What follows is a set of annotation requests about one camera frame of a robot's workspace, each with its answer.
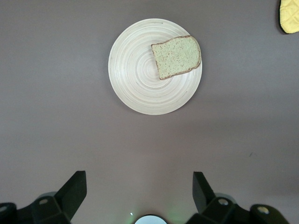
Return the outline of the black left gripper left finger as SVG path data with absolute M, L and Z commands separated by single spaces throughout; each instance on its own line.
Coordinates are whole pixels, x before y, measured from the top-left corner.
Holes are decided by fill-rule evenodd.
M 76 171 L 54 195 L 42 196 L 24 208 L 0 203 L 0 224 L 71 224 L 86 195 L 86 172 Z

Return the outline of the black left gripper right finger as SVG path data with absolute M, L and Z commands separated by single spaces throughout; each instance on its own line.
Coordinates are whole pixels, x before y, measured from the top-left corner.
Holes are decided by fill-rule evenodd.
M 194 172 L 192 196 L 197 208 L 186 224 L 290 224 L 276 208 L 254 204 L 245 210 L 227 196 L 217 196 L 202 172 Z

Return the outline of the round light wooden plate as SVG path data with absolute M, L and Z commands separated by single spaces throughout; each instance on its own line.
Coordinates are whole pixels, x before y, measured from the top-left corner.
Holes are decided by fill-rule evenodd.
M 114 42 L 108 60 L 110 83 L 129 108 L 147 115 L 163 115 L 186 104 L 196 92 L 202 65 L 182 75 L 160 80 L 151 45 L 188 32 L 178 24 L 158 18 L 138 21 Z

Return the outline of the brown bread slice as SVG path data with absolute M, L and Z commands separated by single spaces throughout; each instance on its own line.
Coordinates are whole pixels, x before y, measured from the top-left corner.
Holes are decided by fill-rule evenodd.
M 188 73 L 201 64 L 201 50 L 191 36 L 178 36 L 151 45 L 160 80 Z

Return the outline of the brown table cover sheet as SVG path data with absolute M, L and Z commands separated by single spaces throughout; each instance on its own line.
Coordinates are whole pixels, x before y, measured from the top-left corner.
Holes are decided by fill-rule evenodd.
M 24 207 L 84 170 L 73 224 L 184 224 L 201 171 L 241 207 L 299 224 L 299 34 L 278 11 L 278 0 L 1 0 L 0 203 Z M 146 18 L 179 24 L 203 56 L 194 96 L 162 116 L 128 108 L 108 76 L 115 39 Z

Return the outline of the yellow quilted oven mitt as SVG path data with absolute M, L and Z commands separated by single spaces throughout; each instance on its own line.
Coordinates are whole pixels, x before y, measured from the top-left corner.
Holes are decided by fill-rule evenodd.
M 299 32 L 299 0 L 280 0 L 279 24 L 286 34 Z

